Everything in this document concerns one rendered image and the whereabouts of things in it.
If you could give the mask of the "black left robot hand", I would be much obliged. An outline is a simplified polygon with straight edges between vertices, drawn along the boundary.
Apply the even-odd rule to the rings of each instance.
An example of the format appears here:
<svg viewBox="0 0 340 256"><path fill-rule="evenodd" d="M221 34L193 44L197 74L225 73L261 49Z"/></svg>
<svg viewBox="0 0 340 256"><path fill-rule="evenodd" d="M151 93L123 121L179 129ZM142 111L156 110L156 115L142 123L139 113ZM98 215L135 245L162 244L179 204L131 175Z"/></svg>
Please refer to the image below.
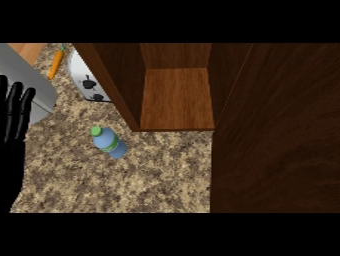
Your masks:
<svg viewBox="0 0 340 256"><path fill-rule="evenodd" d="M10 84L0 75L0 214L11 212L21 193L26 169L26 134L29 130L35 88Z"/></svg>

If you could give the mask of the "blue water bottle green cap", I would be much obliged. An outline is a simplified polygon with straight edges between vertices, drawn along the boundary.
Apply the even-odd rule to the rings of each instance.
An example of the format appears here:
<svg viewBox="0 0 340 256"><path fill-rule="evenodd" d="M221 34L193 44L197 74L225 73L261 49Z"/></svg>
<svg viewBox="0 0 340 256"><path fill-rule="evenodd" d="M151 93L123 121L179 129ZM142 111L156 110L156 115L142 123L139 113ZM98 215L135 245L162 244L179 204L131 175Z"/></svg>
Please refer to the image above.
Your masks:
<svg viewBox="0 0 340 256"><path fill-rule="evenodd" d="M97 148L114 159L126 155L126 142L120 139L114 130L108 127L94 126L91 129Z"/></svg>

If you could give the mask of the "brown wooden cabinet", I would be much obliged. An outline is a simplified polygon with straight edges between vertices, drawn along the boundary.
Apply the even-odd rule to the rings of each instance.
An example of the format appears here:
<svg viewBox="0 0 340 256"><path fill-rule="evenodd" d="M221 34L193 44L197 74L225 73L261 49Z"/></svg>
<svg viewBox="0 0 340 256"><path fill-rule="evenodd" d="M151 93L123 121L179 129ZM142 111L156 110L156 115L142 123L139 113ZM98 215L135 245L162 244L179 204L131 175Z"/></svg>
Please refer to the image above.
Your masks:
<svg viewBox="0 0 340 256"><path fill-rule="evenodd" d="M250 44L77 43L75 48L134 131L216 128Z"/></svg>

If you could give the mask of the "dark brown cabinet door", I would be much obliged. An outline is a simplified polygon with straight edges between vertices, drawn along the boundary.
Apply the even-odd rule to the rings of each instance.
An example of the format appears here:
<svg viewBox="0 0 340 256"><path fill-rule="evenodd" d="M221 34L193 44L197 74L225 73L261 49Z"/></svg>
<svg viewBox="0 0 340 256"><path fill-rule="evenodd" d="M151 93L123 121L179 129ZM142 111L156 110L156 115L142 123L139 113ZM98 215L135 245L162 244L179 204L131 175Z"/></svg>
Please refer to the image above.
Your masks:
<svg viewBox="0 0 340 256"><path fill-rule="evenodd" d="M212 211L340 212L340 43L250 47L212 164Z"/></svg>

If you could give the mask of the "grey steel sink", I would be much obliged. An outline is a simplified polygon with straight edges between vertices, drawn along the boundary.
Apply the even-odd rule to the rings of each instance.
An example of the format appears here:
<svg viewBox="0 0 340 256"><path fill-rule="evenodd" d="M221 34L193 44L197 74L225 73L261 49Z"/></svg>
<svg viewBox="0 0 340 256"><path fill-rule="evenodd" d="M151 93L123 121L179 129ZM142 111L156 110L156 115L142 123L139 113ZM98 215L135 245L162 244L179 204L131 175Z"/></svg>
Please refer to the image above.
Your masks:
<svg viewBox="0 0 340 256"><path fill-rule="evenodd" d="M30 124L35 124L54 111L58 93L49 80L7 43L0 43L0 75L8 77L10 84L20 81L24 88L33 87L36 89L30 116Z"/></svg>

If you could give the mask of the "white toaster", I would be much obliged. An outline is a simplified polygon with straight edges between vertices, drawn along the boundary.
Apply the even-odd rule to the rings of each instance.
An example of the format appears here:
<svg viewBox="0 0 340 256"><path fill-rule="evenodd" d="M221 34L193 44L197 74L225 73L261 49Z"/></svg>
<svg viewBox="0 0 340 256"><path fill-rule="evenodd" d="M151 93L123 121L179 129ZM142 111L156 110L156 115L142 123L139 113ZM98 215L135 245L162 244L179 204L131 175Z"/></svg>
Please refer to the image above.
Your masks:
<svg viewBox="0 0 340 256"><path fill-rule="evenodd" d="M69 74L88 101L111 101L77 50L70 54Z"/></svg>

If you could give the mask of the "orange carrot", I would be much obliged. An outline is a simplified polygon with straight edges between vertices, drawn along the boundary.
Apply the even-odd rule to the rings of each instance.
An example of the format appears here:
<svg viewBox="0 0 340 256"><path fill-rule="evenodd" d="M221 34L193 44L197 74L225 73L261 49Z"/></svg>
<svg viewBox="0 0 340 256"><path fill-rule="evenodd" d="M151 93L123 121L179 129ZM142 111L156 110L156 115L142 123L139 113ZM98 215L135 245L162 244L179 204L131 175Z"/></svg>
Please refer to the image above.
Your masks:
<svg viewBox="0 0 340 256"><path fill-rule="evenodd" d="M52 66L51 66L51 70L49 70L49 80L52 80L55 78L60 66L61 66L61 62L63 62L63 58L64 58L64 51L66 51L66 44L61 44L61 48L55 54L54 60L52 60Z"/></svg>

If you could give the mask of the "pale wooden board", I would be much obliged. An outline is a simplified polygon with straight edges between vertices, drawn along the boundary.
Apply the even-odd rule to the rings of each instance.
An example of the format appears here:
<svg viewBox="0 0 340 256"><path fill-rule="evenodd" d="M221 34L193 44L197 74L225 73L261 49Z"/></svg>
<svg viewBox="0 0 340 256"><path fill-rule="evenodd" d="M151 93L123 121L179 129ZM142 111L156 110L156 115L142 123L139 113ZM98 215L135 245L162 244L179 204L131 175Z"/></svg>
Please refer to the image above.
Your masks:
<svg viewBox="0 0 340 256"><path fill-rule="evenodd" d="M18 55L24 58L30 65L35 65L39 58L45 43L10 43L11 48Z"/></svg>

